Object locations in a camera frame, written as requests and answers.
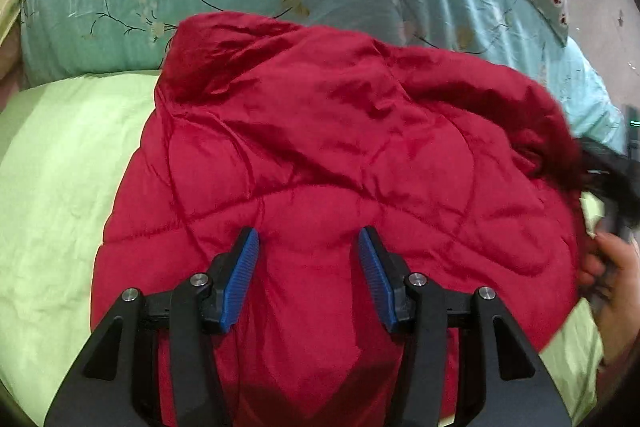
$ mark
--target green sheet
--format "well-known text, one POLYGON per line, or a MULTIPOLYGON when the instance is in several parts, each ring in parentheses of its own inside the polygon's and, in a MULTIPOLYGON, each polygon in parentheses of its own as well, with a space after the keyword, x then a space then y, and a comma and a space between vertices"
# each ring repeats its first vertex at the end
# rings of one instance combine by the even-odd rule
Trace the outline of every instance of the green sheet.
MULTIPOLYGON (((157 77, 61 80, 0 114, 0 378, 38 425, 89 335, 94 256, 157 77)), ((582 302, 542 355, 576 421, 601 353, 582 302)))

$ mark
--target blue ribbed rubber pad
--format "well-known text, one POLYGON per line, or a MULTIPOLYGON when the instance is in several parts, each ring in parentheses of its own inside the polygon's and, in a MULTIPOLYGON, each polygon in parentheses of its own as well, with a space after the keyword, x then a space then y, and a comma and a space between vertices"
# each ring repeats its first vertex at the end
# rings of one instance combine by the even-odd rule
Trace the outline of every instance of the blue ribbed rubber pad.
POLYGON ((225 333, 228 333, 231 326, 238 321, 246 291, 249 288, 251 277, 254 275, 259 248, 258 232, 254 229, 249 233, 238 256, 236 267, 231 272, 231 277, 226 285, 222 316, 220 317, 220 327, 225 333))
POLYGON ((378 254, 373 248, 369 233, 365 229, 360 230, 360 236, 358 237, 358 256, 360 257, 360 264, 364 271, 364 277, 367 279, 367 285, 369 285, 369 291, 371 292, 378 317, 385 325, 386 330, 392 332, 398 325, 394 307, 394 293, 386 278, 378 254))

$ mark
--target red fabric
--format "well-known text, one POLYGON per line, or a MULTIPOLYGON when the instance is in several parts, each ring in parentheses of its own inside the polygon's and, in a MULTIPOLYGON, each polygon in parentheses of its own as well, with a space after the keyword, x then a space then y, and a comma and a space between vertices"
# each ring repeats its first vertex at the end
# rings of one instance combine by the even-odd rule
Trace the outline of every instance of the red fabric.
POLYGON ((255 227, 254 280, 215 349, 236 426, 382 425, 402 345, 358 263, 364 225, 446 288, 497 289, 538 349, 576 302, 578 151, 516 71, 224 12, 180 25, 155 97, 97 255, 92 325, 124 288, 171 289, 255 227))

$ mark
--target tiled floor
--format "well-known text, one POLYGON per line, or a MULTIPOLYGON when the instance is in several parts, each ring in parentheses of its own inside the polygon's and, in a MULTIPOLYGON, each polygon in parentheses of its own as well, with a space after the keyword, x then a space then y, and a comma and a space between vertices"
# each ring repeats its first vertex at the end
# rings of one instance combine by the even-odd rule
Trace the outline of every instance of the tiled floor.
POLYGON ((569 10, 571 35, 613 102, 640 105, 640 12, 634 1, 569 0, 569 10))

